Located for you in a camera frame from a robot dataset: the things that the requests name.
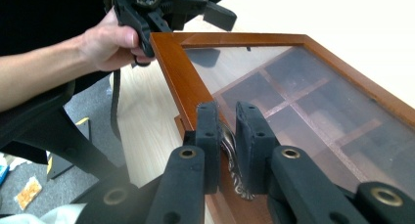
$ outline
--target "wooden frame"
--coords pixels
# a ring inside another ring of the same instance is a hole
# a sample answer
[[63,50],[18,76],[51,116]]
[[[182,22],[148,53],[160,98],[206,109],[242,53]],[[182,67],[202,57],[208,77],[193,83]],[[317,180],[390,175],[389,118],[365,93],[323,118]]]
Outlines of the wooden frame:
[[[310,51],[344,79],[399,118],[415,128],[415,111],[397,97],[349,66],[307,35],[272,33],[153,33],[151,42],[185,130],[196,129],[196,106],[213,101],[192,63],[186,48],[236,46],[301,46]],[[233,194],[227,167],[222,163],[222,193],[207,197],[216,223],[269,223],[265,196],[244,202]]]

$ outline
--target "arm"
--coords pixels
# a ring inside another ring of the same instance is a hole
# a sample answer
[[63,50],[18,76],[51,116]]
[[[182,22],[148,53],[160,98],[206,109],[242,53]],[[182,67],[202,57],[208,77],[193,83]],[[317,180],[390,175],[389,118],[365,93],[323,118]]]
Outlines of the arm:
[[83,34],[28,53],[0,57],[0,112],[47,90],[94,71],[111,71],[133,63],[148,63],[138,48],[137,32],[120,27],[114,10]]

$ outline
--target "glass pane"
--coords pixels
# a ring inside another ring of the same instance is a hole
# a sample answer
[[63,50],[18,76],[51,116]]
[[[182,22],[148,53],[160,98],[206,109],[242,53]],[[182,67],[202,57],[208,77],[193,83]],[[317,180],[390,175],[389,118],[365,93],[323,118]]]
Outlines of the glass pane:
[[258,106],[278,140],[305,150],[336,184],[381,181],[415,198],[415,134],[302,47],[186,50],[231,127]]

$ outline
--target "gray carpet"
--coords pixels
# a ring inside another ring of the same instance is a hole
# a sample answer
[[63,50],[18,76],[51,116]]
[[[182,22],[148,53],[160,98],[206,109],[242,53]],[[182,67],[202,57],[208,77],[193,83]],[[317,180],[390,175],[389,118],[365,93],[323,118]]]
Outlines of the gray carpet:
[[[73,122],[89,117],[92,143],[117,166],[125,164],[122,146],[110,125],[112,93],[108,78],[73,96],[65,109]],[[47,181],[46,165],[22,164],[10,172],[0,187],[0,214],[30,213],[41,216],[49,210],[70,203],[98,179],[73,167],[54,180]],[[35,176],[43,187],[37,198],[21,211],[14,201],[29,178]]]

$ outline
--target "hand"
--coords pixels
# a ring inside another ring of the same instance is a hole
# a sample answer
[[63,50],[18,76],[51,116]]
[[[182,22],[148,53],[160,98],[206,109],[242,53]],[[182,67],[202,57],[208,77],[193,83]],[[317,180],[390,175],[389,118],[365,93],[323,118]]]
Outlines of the hand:
[[129,26],[118,26],[114,8],[96,26],[82,34],[81,54],[95,70],[111,71],[134,63],[149,63],[154,58],[138,47],[139,36]]

